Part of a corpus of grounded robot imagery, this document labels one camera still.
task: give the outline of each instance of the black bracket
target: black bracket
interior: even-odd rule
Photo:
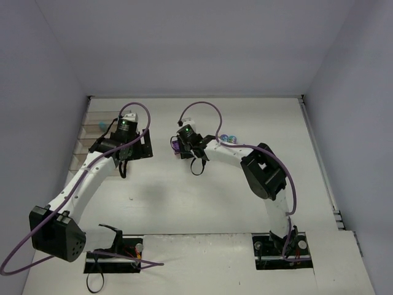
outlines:
[[[34,249],[72,262],[83,252],[86,235],[76,222],[68,217],[67,212],[57,213],[31,237],[31,241]],[[48,207],[35,206],[29,215],[30,229],[37,227],[51,213]]]
[[[274,154],[265,143],[260,143],[258,147]],[[253,150],[241,159],[240,164],[251,190],[258,197],[274,201],[279,191],[285,189],[287,183],[284,170],[264,153]]]

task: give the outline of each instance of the black clamp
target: black clamp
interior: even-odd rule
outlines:
[[[265,143],[260,143],[258,147],[274,154]],[[240,164],[251,190],[258,197],[274,201],[279,191],[285,189],[286,174],[281,166],[268,155],[253,150],[241,159]]]

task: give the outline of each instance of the white wall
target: white wall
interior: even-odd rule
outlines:
[[[87,99],[38,6],[0,3],[0,261],[29,231],[28,215],[63,184]],[[8,270],[30,263],[28,242]],[[27,272],[0,277],[21,294]]]
[[[391,294],[393,1],[357,1],[306,96],[343,219],[377,294]]]
[[[354,0],[37,0],[90,95],[304,94]]]

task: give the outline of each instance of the blue object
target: blue object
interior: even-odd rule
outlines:
[[[222,141],[228,142],[229,137],[228,137],[228,135],[226,135],[226,134],[222,134],[222,135],[220,136],[220,139],[221,139]]]
[[[236,144],[236,143],[238,143],[238,139],[236,138],[236,136],[231,135],[231,136],[229,136],[228,142]]]

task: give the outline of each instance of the white floor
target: white floor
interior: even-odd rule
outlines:
[[[95,99],[89,111],[116,111],[129,101]],[[151,112],[154,157],[132,162],[126,180],[105,180],[81,226],[106,223],[125,234],[144,234],[143,258],[165,266],[107,274],[101,294],[374,294],[353,234],[337,230],[297,99],[210,100],[222,111],[222,133],[241,143],[268,144],[293,174],[298,192],[293,220],[307,234],[314,269],[285,271],[255,269],[250,233],[268,232],[270,225],[243,172],[208,163],[196,177],[188,161],[173,155],[169,138],[176,134],[181,111],[196,99],[134,101]],[[140,108],[133,111],[142,129],[146,117]],[[194,106],[188,116],[203,136],[215,133],[218,116],[211,107]],[[83,265],[80,257],[72,264],[52,259],[33,268],[24,295],[89,294]]]

